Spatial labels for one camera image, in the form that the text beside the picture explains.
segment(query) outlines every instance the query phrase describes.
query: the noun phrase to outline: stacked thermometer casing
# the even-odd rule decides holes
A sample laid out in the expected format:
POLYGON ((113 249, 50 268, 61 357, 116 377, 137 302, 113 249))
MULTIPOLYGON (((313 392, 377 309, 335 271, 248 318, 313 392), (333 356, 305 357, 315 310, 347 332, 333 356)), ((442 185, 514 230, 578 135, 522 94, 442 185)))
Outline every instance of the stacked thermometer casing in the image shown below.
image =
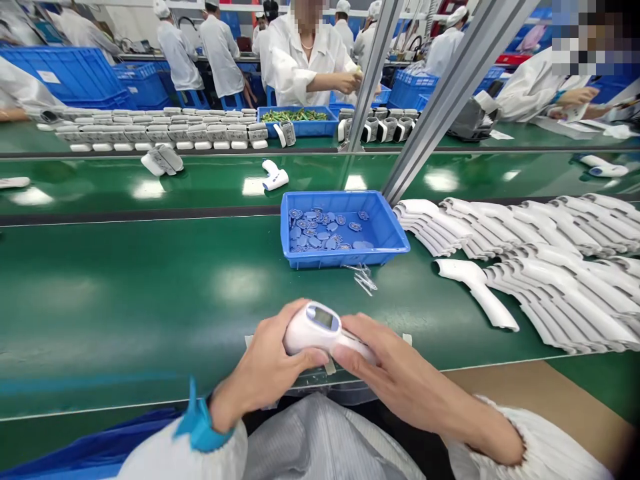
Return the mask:
POLYGON ((570 354, 640 351, 640 213, 598 194, 520 205, 402 200, 394 212, 436 257, 499 259, 486 284, 514 296, 542 340, 570 354), (595 256, 599 259, 586 260, 595 256))

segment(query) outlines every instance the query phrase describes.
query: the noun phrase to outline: metal frame post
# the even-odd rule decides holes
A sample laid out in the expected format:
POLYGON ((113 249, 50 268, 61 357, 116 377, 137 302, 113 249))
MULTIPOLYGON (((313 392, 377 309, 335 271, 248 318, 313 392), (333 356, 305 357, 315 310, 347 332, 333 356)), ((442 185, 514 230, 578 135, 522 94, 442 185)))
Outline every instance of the metal frame post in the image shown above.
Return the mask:
POLYGON ((371 108, 371 100, 375 94, 375 88, 380 82, 382 68, 387 60, 387 52, 395 26, 400 18, 400 12, 404 4, 403 0, 384 0, 380 11, 380 20, 375 28, 373 44, 371 46, 371 58, 367 64, 367 70, 363 72, 364 78, 358 94, 358 102, 355 106, 353 123, 349 138, 338 148, 339 152, 354 153, 362 151, 360 137, 365 128, 367 114, 371 108))
POLYGON ((480 84, 538 0, 484 0, 440 78, 382 194, 391 205, 401 198, 456 116, 480 84))

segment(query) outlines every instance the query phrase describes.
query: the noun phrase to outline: woman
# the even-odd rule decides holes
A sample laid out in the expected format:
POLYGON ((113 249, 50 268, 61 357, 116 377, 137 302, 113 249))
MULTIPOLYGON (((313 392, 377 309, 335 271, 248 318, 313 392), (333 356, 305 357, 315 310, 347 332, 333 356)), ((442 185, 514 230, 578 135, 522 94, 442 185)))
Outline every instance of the woman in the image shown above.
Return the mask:
POLYGON ((269 27, 270 62, 278 105, 328 105, 331 90, 350 95, 362 74, 342 38, 322 23, 322 0, 291 2, 269 27))

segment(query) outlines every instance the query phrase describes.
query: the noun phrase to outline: blue wristband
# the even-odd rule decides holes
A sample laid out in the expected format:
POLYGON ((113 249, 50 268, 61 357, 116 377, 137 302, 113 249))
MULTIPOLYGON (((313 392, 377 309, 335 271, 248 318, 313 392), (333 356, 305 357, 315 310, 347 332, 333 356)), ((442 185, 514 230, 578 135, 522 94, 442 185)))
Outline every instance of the blue wristband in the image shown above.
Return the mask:
POLYGON ((560 100, 560 97, 562 97, 566 92, 567 92, 566 90, 558 90, 555 93, 555 96, 549 102, 549 104, 553 105, 554 103, 556 103, 558 100, 560 100))
POLYGON ((189 434, 192 449, 203 453, 218 450, 229 441, 233 435, 233 429, 223 435, 213 430, 211 422, 207 402, 202 398, 196 398, 195 380, 192 377, 189 380, 189 406, 173 438, 189 434))

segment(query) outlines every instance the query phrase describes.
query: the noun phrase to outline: thermometer lcd screen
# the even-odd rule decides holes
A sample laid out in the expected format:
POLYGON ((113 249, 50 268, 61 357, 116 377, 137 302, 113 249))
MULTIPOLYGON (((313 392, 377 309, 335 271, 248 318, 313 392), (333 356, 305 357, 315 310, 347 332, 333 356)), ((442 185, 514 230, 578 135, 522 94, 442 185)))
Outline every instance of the thermometer lcd screen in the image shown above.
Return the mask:
POLYGON ((324 310, 316 308, 314 320, 320 325, 323 325, 324 327, 330 329, 331 323, 333 322, 333 315, 325 312, 324 310))

